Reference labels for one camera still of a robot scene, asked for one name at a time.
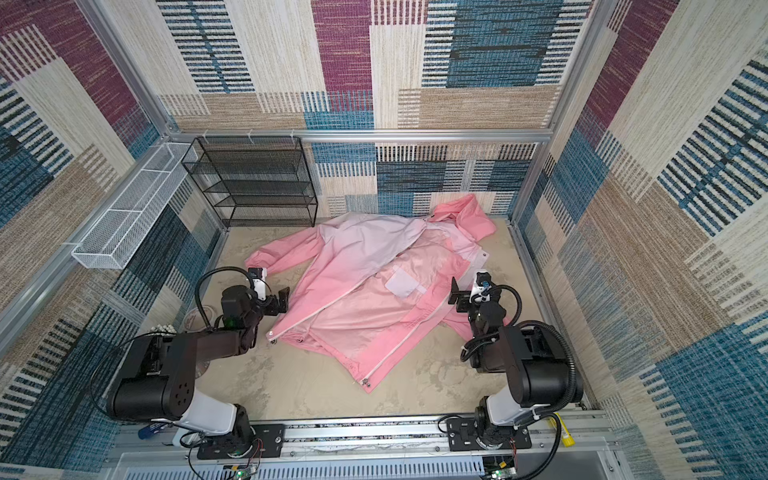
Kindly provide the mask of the pink hooded zip jacket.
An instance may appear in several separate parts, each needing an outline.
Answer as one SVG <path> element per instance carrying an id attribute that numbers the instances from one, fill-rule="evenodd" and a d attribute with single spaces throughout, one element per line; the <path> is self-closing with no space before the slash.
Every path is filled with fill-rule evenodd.
<path id="1" fill-rule="evenodd" d="M 495 231 L 468 194 L 426 218 L 349 212 L 274 240 L 246 267 L 308 267 L 266 338 L 335 358 L 372 392 L 438 325 L 471 338 L 448 299 L 452 285 L 471 285 L 488 258 L 480 242 Z"/>

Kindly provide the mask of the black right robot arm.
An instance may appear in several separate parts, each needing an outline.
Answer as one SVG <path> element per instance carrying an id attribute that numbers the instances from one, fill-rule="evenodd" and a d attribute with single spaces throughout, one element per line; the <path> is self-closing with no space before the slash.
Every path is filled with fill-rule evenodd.
<path id="1" fill-rule="evenodd" d="M 446 419 L 447 433 L 468 449 L 529 448 L 529 427 L 547 420 L 563 439 L 559 412 L 583 395 L 583 380 L 563 335 L 545 322 L 524 320 L 519 292 L 493 282 L 486 271 L 476 274 L 468 290 L 453 279 L 448 304 L 467 315 L 472 333 L 460 360 L 479 373 L 503 374 L 506 384 L 480 400 L 471 420 Z"/>

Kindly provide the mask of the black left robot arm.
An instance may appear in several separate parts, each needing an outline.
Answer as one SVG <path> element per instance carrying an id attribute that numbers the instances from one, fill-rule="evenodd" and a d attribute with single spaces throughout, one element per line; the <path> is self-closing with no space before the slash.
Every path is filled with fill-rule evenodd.
<path id="1" fill-rule="evenodd" d="M 170 424 L 197 435 L 202 448 L 231 458 L 256 449 L 259 441 L 246 409 L 199 392 L 197 367 L 253 349 L 261 321 L 287 312 L 291 290 L 272 291 L 264 267 L 235 271 L 245 283 L 222 292 L 221 315 L 211 320 L 203 314 L 203 329 L 148 332 L 127 341 L 127 352 L 108 389 L 108 417 Z"/>

